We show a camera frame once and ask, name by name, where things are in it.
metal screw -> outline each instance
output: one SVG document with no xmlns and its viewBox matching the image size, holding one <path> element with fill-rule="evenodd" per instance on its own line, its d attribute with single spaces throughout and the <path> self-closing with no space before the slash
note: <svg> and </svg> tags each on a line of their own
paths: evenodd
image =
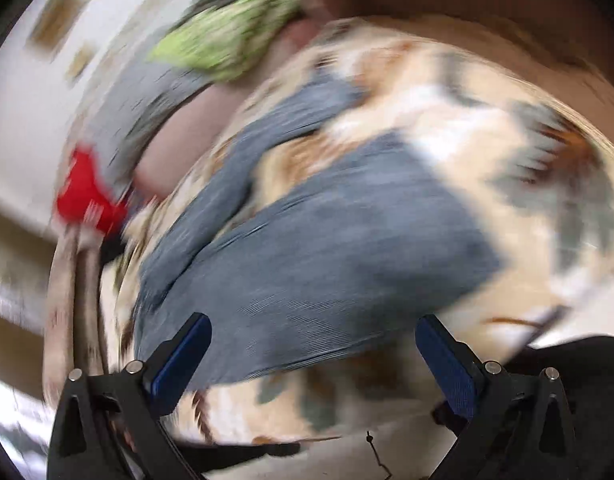
<svg viewBox="0 0 614 480">
<path fill-rule="evenodd" d="M 503 367 L 500 366 L 500 363 L 495 361 L 487 361 L 485 363 L 485 370 L 492 375 L 498 375 L 503 370 Z"/>
<path fill-rule="evenodd" d="M 549 381 L 555 381 L 560 377 L 560 372 L 550 366 L 549 368 L 545 368 L 545 375 Z"/>
<path fill-rule="evenodd" d="M 82 377 L 82 370 L 80 368 L 74 368 L 74 370 L 69 372 L 69 375 L 67 376 L 67 378 L 70 381 L 77 381 L 81 377 Z"/>
<path fill-rule="evenodd" d="M 143 369 L 142 361 L 132 361 L 128 363 L 127 366 L 125 367 L 125 370 L 127 370 L 127 372 L 130 374 L 136 374 L 140 372 L 142 369 Z"/>
</svg>

gray fabric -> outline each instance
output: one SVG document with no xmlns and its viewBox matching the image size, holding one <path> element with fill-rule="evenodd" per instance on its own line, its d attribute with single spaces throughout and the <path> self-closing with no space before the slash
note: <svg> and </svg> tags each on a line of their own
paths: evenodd
<svg viewBox="0 0 614 480">
<path fill-rule="evenodd" d="M 274 146 L 309 134 L 354 105 L 360 89 L 326 70 L 316 70 L 307 84 L 270 113 L 246 126 L 207 186 L 172 225 L 141 268 L 137 314 L 158 307 L 198 251 L 241 208 L 260 157 Z M 137 320 L 140 331 L 140 319 Z"/>
<path fill-rule="evenodd" d="M 165 34 L 159 30 L 145 40 L 88 126 L 98 176 L 115 200 L 129 188 L 132 171 L 162 124 L 211 83 L 197 70 L 147 60 Z"/>
<path fill-rule="evenodd" d="M 204 312 L 212 344 L 189 389 L 340 358 L 412 330 L 500 266 L 467 209 L 390 132 L 195 254 L 162 304 L 140 311 L 137 356 Z"/>
</svg>

